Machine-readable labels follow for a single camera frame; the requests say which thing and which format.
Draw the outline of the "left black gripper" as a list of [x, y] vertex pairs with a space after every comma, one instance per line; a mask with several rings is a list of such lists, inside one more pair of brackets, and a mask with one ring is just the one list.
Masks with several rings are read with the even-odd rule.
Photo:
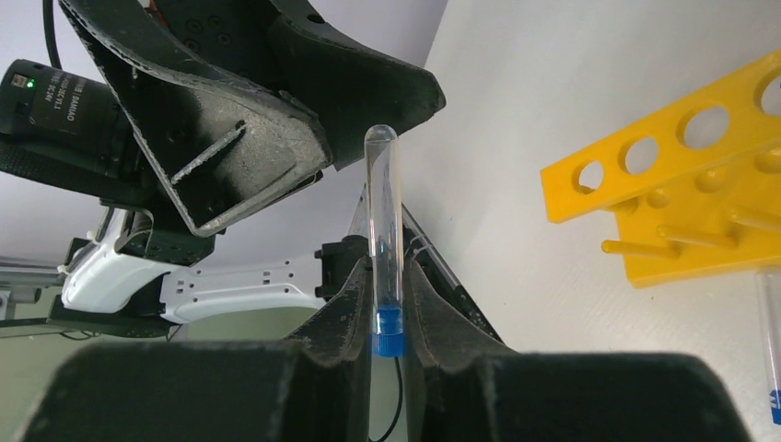
[[330, 164], [312, 111], [208, 63], [138, 2], [61, 8], [108, 87], [14, 61], [1, 81], [4, 173], [139, 206], [157, 192], [142, 150], [187, 228], [210, 237]]

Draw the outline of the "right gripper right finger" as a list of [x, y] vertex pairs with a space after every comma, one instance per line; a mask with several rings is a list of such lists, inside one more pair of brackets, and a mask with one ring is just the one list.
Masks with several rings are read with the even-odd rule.
[[403, 272], [412, 441], [747, 441], [720, 378], [671, 353], [520, 353]]

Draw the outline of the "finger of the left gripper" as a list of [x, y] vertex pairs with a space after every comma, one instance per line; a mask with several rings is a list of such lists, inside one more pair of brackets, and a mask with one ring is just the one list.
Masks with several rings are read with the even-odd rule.
[[268, 41], [291, 94], [323, 126], [332, 164], [362, 159], [365, 132], [387, 124], [403, 134], [446, 105], [435, 76], [378, 52], [328, 24], [308, 1], [274, 1]]

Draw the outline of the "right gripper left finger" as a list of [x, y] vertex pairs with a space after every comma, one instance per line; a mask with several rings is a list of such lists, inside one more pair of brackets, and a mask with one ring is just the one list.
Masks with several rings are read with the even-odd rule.
[[365, 441], [372, 271], [278, 341], [97, 343], [66, 359], [21, 441]]

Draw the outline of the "yellow test tube rack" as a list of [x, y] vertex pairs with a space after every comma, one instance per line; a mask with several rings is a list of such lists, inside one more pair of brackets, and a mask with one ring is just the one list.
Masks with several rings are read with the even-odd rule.
[[780, 263], [780, 118], [763, 58], [544, 168], [549, 221], [609, 211], [632, 286]]

